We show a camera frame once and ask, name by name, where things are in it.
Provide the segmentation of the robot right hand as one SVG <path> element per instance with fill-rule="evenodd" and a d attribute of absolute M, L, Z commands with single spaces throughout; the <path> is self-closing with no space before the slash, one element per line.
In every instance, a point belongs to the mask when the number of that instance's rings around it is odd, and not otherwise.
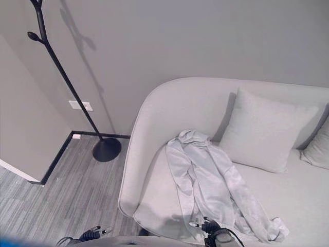
<path fill-rule="evenodd" d="M 202 231 L 210 235 L 222 229 L 222 227 L 216 221 L 209 217 L 204 217 L 203 223 L 189 222 L 189 226 L 201 228 Z"/>

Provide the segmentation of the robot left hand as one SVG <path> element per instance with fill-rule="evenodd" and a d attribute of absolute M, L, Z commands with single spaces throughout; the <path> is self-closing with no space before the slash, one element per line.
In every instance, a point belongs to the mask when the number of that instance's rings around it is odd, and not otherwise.
<path fill-rule="evenodd" d="M 80 237 L 79 241 L 90 241 L 94 239 L 99 239 L 103 235 L 109 234 L 113 231 L 113 227 L 109 226 L 106 228 L 102 228 L 101 226 L 97 225 L 95 227 L 90 228 L 86 232 L 84 232 Z"/>

